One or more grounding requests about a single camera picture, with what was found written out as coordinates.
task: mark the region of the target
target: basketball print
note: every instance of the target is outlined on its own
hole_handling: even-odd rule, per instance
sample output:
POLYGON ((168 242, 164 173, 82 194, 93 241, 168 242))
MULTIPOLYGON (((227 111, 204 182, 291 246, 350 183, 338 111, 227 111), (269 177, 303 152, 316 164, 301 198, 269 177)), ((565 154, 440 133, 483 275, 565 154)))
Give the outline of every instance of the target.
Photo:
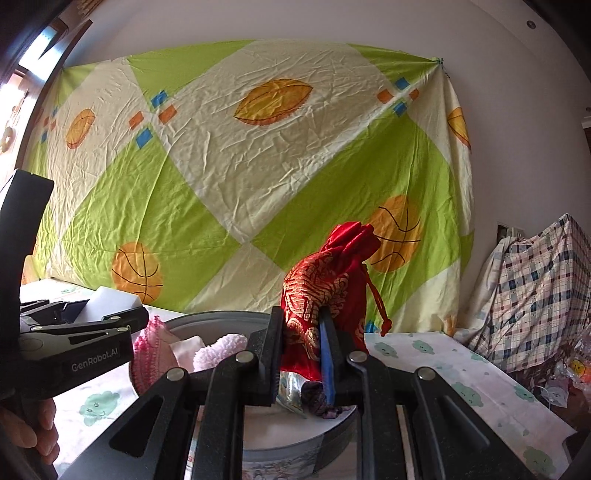
POLYGON ((117 250, 111 277, 117 290, 137 295, 142 303, 152 303, 162 290, 158 259, 139 242, 130 242, 117 250))
POLYGON ((466 121, 464 120, 464 113, 462 112, 461 106, 454 108, 447 116, 447 124, 458 140, 471 150, 472 147, 470 146, 470 139, 468 139, 468 129, 466 128, 466 121))
POLYGON ((295 112, 310 96, 312 87, 299 80, 270 80, 240 102, 234 118, 249 125, 271 125, 295 112))
POLYGON ((421 242, 419 211, 406 195, 389 198, 369 217, 382 246, 369 258, 379 272, 392 272, 406 265, 421 242))
POLYGON ((95 122, 95 114, 90 108, 82 110, 70 124, 66 133, 66 145, 68 148, 78 148, 86 138, 88 130, 95 122))

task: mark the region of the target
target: metal screw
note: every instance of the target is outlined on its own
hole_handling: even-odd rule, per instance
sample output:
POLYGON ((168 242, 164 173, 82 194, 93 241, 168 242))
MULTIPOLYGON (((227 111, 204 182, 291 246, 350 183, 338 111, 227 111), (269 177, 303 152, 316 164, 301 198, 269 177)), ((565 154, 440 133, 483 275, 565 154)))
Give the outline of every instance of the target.
POLYGON ((171 368, 166 372, 166 378, 171 382, 177 382, 184 377, 184 370, 182 368, 171 368))
POLYGON ((418 369, 418 377, 421 380, 433 380, 435 379, 435 370, 429 367, 421 367, 418 369))
POLYGON ((243 350, 242 352, 238 352, 236 354, 236 362, 240 363, 240 364, 247 364, 252 362, 252 359, 255 358, 254 353, 248 351, 248 350, 243 350))
POLYGON ((361 350, 355 350, 349 354, 349 360, 356 364, 362 364, 368 359, 368 354, 361 350))

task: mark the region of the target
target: red drawstring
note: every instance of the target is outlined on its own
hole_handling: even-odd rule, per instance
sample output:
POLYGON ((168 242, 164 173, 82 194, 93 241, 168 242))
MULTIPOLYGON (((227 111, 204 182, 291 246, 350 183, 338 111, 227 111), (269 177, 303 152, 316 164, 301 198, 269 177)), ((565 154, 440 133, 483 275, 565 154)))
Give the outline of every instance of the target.
POLYGON ((363 265, 363 271, 365 272, 365 281, 369 285, 369 289, 371 293, 374 295, 375 304, 378 306, 378 311, 380 316, 382 317, 382 330, 380 331, 380 335, 384 336, 386 333, 390 331, 392 328, 392 320, 388 318, 388 313, 386 312, 386 307, 384 306, 384 301, 382 300, 381 295, 378 292, 378 289, 372 283, 371 278, 369 278, 368 268, 365 264, 363 265))

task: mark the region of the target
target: bedsheet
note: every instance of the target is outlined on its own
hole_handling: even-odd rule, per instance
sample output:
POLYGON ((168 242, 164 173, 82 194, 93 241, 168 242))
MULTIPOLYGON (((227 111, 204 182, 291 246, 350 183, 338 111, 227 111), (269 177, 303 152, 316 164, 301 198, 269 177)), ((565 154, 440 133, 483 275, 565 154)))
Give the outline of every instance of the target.
POLYGON ((473 234, 470 141, 442 62, 242 40, 65 69, 25 163, 56 183, 38 277, 261 312, 358 220, 382 239, 369 273, 394 331, 439 330, 473 234))
MULTIPOLYGON (((53 278, 21 287, 21 301, 76 301, 86 300, 92 294, 93 290, 89 288, 53 278)), ((159 315, 163 321, 181 315, 149 305, 145 307, 150 316, 159 315)), ((57 408, 55 424, 60 435, 60 454, 54 463, 57 472, 64 472, 137 398, 129 380, 129 364, 58 395, 54 399, 57 408)))
POLYGON ((408 372, 432 367, 539 478, 558 479, 575 431, 484 357, 443 332, 365 335, 369 352, 408 372))

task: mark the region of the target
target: red drawstring bag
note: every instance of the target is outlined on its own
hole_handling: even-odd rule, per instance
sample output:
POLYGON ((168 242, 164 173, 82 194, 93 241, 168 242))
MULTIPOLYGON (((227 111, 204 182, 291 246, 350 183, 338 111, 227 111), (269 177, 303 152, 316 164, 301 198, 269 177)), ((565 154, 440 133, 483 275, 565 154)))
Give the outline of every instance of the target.
POLYGON ((374 295, 384 323, 384 336, 392 327, 384 302, 363 263, 380 247, 374 227, 360 222, 337 225, 319 252, 301 260, 283 281, 281 307, 285 312, 284 353, 281 369, 308 380, 320 381, 318 311, 330 307, 335 328, 349 332, 364 352, 366 286, 374 295))

